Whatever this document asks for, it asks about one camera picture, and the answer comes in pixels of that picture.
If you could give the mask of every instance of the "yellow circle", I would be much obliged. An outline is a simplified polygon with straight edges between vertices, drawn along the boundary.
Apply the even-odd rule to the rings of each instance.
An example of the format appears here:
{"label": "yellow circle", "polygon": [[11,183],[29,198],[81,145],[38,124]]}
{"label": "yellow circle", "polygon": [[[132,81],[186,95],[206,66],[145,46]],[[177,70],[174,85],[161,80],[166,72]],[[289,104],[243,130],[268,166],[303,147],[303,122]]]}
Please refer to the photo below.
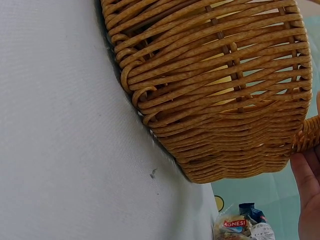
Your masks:
{"label": "yellow circle", "polygon": [[222,197],[220,197],[220,196],[214,196],[214,198],[215,198],[216,207],[218,208],[218,211],[220,212],[224,208],[225,202],[222,199]]}

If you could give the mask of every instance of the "snack package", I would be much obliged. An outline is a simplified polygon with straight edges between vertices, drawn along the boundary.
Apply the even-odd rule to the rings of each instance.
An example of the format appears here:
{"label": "snack package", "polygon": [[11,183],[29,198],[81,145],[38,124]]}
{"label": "snack package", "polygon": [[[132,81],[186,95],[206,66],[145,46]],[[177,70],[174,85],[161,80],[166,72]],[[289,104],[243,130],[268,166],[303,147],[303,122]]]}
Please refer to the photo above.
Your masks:
{"label": "snack package", "polygon": [[240,204],[238,214],[230,212],[228,208],[216,219],[214,240],[276,240],[264,213],[255,209],[254,203]]}

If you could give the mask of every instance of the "woven basket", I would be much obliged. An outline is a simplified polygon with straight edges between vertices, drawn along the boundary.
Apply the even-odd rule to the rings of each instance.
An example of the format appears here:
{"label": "woven basket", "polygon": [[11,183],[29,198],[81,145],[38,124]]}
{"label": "woven basket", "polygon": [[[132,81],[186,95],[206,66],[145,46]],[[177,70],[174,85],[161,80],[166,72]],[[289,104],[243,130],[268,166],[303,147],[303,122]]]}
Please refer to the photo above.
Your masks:
{"label": "woven basket", "polygon": [[280,171],[319,143],[294,0],[102,0],[121,84],[195,183]]}

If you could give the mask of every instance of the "small stain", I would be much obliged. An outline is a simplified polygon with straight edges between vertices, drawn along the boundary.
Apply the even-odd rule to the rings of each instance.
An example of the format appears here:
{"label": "small stain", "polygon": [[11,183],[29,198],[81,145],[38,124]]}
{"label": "small stain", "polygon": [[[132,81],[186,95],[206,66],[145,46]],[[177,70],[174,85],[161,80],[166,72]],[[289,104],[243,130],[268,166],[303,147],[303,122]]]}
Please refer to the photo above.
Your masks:
{"label": "small stain", "polygon": [[153,169],[153,170],[152,170],[152,173],[150,173],[150,177],[151,177],[152,179],[155,179],[155,178],[156,178],[156,177],[155,177],[156,171],[157,171],[157,168]]}

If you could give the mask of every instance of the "white surface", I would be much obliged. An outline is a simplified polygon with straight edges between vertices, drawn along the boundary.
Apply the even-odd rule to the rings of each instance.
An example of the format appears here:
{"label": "white surface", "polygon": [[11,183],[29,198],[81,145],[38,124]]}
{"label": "white surface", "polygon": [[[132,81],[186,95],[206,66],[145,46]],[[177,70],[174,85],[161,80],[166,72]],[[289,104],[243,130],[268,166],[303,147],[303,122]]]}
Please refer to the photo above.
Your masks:
{"label": "white surface", "polygon": [[93,0],[0,1],[0,193],[1,240],[209,240],[216,213],[116,81]]}

